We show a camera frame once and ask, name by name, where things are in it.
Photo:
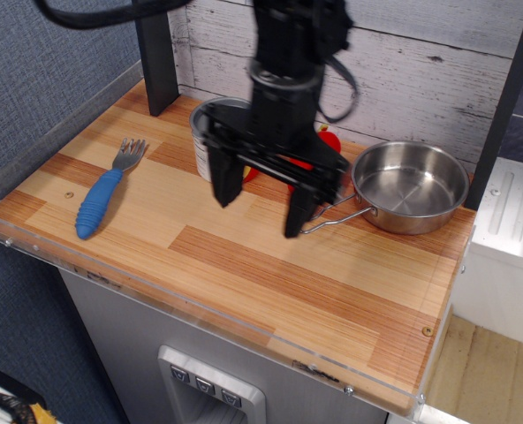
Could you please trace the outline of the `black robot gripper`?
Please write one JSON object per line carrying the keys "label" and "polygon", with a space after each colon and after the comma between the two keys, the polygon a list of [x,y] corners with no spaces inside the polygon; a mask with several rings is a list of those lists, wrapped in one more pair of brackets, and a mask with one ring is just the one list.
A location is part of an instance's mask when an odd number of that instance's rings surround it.
{"label": "black robot gripper", "polygon": [[246,166],[293,187],[284,225],[287,239],[299,236],[318,206],[332,203],[344,183],[348,162],[320,141],[306,141],[301,157],[315,167],[305,170],[291,163],[299,154],[301,132],[314,129],[322,81],[304,85],[255,81],[247,109],[211,104],[207,107],[208,164],[213,193],[222,208],[242,191]]}

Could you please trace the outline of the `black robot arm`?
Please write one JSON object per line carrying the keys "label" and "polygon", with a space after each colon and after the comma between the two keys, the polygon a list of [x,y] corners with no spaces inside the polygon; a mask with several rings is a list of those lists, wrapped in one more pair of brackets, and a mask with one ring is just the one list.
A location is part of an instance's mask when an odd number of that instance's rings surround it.
{"label": "black robot arm", "polygon": [[257,47],[246,109],[210,104],[205,143],[222,207],[242,191],[246,166],[292,187],[284,224],[297,237],[318,206],[333,203],[349,163],[315,130],[325,67],[347,49],[343,1],[256,1]]}

